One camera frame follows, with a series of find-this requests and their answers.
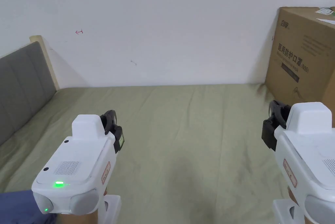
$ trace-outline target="red label sticker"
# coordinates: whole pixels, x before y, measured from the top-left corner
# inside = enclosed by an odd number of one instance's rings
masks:
[[[286,161],[286,159],[284,159],[284,163],[283,163],[283,166],[285,168],[285,171],[288,173],[288,176],[293,184],[294,187],[296,187],[296,185],[298,184],[298,181],[296,180],[288,162]]]
[[[101,177],[102,184],[104,184],[104,182],[106,181],[110,169],[111,169],[111,164],[108,162],[105,168],[105,171],[103,172],[102,177]]]

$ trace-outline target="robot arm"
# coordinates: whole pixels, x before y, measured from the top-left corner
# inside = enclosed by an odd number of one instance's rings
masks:
[[[78,115],[72,137],[62,141],[32,184],[40,211],[84,215],[99,208],[99,223],[116,221],[121,199],[103,194],[123,142],[115,111]]]
[[[262,139],[275,151],[277,164],[299,206],[275,200],[279,223],[303,224],[335,220],[335,129],[331,111],[320,102],[292,107],[273,101],[263,122]]]

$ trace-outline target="green bed sheet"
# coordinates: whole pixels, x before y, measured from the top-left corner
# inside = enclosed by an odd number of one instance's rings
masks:
[[[30,189],[78,114],[113,109],[118,223],[274,223],[272,201],[288,193],[261,139],[272,99],[264,85],[61,89],[0,146],[0,190]]]

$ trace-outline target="cardboard box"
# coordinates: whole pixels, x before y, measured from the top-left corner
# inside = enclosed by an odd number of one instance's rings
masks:
[[[334,8],[282,7],[265,84],[276,99],[321,101],[335,126]]]

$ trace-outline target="bed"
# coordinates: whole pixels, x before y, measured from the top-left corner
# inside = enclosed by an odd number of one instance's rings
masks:
[[[261,139],[273,99],[263,84],[59,89],[42,37],[31,40],[0,59],[1,192],[30,189],[78,114],[113,109],[125,137],[107,186],[122,198],[118,223],[275,223],[272,201],[288,193]],[[25,61],[33,67],[22,74]],[[10,106],[4,70],[28,116]]]

